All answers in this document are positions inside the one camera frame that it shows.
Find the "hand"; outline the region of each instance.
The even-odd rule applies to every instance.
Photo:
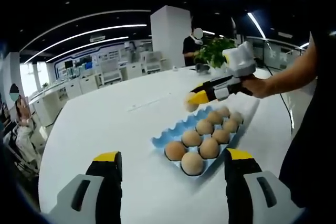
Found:
[[[254,97],[265,98],[270,95],[267,80],[259,79],[254,75],[249,76],[243,81],[243,87],[252,92]]]

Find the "white pillar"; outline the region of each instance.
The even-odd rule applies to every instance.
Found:
[[[56,73],[54,69],[53,63],[47,63],[47,71],[48,71],[48,77],[49,77],[49,84],[52,84],[56,81]]]
[[[37,69],[37,63],[33,63],[33,73],[34,73],[34,79],[37,87],[37,91],[41,91],[41,83],[40,83],[40,77],[38,76],[38,69]]]
[[[185,67],[183,40],[191,32],[190,12],[166,5],[151,15],[151,29],[153,51],[160,51],[170,68]]]
[[[10,52],[3,62],[3,87],[5,97],[3,98],[11,109],[14,106],[14,102],[9,96],[9,91],[12,84],[16,84],[19,88],[19,93],[24,97],[25,94],[22,88],[21,74],[20,74],[20,54],[19,52]]]

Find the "green plant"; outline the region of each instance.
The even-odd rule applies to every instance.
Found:
[[[200,53],[195,57],[195,60],[198,59],[207,62],[213,68],[220,68],[224,63],[222,51],[235,47],[231,39],[215,38],[205,42],[205,45],[200,49]]]

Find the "white pants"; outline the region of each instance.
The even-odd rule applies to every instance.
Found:
[[[40,167],[41,155],[35,150],[30,141],[31,127],[20,126],[17,130],[16,146],[19,148],[24,160],[31,162],[36,161],[37,167]]]

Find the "office desk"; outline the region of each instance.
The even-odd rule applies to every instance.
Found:
[[[268,72],[258,69],[256,76],[265,78]],[[158,154],[150,141],[187,118],[185,95],[208,79],[184,68],[120,82],[68,101],[43,155],[42,212],[54,207],[58,192],[84,174],[97,155],[121,151],[123,224],[227,223],[223,164],[207,180],[193,181]],[[258,104],[238,148],[278,176],[291,141],[290,119],[278,95],[258,102],[239,93],[210,105],[226,104],[248,115]]]

